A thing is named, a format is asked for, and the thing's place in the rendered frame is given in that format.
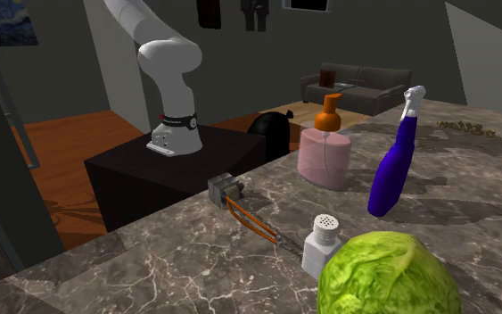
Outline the pink soap dispenser orange pump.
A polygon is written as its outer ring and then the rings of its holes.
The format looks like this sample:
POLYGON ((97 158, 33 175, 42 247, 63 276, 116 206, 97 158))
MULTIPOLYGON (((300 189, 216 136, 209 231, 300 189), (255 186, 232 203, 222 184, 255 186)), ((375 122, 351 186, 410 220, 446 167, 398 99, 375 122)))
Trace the pink soap dispenser orange pump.
POLYGON ((301 176, 316 186, 334 191, 344 188, 351 152, 350 139, 338 133, 342 119, 336 112, 336 104, 341 97, 341 93, 325 96, 314 127, 300 133, 298 154, 301 176))

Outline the dark grey sofa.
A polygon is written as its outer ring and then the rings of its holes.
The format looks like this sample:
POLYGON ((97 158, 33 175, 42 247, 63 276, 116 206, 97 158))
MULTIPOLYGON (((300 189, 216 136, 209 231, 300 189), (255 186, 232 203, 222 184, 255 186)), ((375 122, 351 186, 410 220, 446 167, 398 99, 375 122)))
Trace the dark grey sofa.
POLYGON ((323 62, 318 74, 300 79, 300 95, 304 103, 322 104, 326 95, 340 93, 339 109, 375 116, 405 102, 411 78, 411 70, 323 62), (333 87, 320 86, 324 71, 335 73, 333 87))

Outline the dark red wall hanging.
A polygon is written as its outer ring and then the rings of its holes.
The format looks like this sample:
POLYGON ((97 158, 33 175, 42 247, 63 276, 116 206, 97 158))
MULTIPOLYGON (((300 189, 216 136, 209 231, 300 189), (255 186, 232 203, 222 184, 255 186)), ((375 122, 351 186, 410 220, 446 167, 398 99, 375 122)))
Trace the dark red wall hanging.
POLYGON ((204 29, 221 29, 220 0, 196 0, 198 22, 204 29))

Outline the blue spray bottle white nozzle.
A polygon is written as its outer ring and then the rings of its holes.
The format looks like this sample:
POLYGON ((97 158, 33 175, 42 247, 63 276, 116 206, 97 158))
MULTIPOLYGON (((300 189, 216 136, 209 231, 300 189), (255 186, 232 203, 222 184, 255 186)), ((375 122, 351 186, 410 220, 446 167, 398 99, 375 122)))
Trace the blue spray bottle white nozzle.
POLYGON ((419 108, 425 94, 424 86, 411 87, 404 93, 406 104, 395 143, 379 164, 369 196, 367 210, 375 217, 387 214, 400 198, 415 150, 419 108))

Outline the green lettuce head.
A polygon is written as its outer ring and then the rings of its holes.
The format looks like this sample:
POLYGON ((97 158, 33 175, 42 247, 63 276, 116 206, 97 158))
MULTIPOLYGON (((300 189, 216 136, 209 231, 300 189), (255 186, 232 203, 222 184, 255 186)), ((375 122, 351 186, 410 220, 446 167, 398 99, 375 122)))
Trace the green lettuce head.
POLYGON ((454 278, 417 237, 352 237, 318 279, 317 314, 462 314, 454 278))

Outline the dark robot stand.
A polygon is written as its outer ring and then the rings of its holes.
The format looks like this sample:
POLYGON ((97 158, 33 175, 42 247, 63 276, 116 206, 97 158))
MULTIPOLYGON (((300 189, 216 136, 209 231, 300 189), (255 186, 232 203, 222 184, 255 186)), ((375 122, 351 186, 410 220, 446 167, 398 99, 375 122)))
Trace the dark robot stand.
POLYGON ((198 127, 202 149, 167 157, 146 147, 146 134, 85 160, 106 230, 160 211, 208 189, 207 181, 239 176, 266 163, 266 138, 198 127))

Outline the blue starry wall painting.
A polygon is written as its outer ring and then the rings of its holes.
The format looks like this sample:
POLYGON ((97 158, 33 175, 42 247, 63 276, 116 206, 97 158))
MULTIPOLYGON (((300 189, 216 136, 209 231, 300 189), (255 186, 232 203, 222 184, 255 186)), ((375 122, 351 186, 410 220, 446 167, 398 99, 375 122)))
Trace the blue starry wall painting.
POLYGON ((38 45, 24 0, 0 0, 0 46, 38 45))

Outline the black garbage bag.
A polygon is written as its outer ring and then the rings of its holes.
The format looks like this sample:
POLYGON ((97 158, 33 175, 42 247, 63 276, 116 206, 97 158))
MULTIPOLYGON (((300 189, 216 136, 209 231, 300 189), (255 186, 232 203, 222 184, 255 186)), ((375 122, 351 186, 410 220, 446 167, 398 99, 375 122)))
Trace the black garbage bag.
POLYGON ((290 152, 290 121, 293 112, 266 112, 259 115, 247 132, 266 138, 266 162, 276 160, 290 152))

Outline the white framed dark picture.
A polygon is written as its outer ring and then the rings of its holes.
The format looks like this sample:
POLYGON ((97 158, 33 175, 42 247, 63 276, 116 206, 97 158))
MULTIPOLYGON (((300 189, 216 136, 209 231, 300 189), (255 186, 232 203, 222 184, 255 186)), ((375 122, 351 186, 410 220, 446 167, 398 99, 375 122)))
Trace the white framed dark picture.
POLYGON ((333 0, 282 0, 282 7, 289 10, 330 12, 333 0))

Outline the orange-handled grey kitchen tool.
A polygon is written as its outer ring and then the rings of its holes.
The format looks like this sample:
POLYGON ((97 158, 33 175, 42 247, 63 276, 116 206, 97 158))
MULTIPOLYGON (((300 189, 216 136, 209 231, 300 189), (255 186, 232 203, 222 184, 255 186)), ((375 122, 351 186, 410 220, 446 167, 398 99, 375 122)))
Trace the orange-handled grey kitchen tool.
POLYGON ((230 212, 235 219, 257 235, 301 258, 303 249, 299 244, 277 231, 257 214, 250 213, 237 203, 243 199, 243 188, 244 184, 229 173, 208 180, 208 196, 215 205, 230 212))

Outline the black wall hanging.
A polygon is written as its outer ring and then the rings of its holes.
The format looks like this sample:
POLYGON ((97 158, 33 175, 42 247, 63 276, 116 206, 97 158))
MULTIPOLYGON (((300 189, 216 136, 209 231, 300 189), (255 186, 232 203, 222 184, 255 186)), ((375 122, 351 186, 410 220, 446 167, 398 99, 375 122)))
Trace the black wall hanging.
POLYGON ((245 30, 265 32, 269 15, 269 0, 240 0, 245 19, 245 30))

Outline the white salt shaker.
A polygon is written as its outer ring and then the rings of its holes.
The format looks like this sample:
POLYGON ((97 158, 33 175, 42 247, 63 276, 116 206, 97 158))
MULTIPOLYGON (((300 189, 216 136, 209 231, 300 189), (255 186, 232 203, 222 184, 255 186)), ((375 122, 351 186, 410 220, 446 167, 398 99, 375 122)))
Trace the white salt shaker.
POLYGON ((329 214, 319 214, 314 219, 313 230, 306 237, 301 267, 316 280, 326 263, 340 250, 339 222, 329 214))

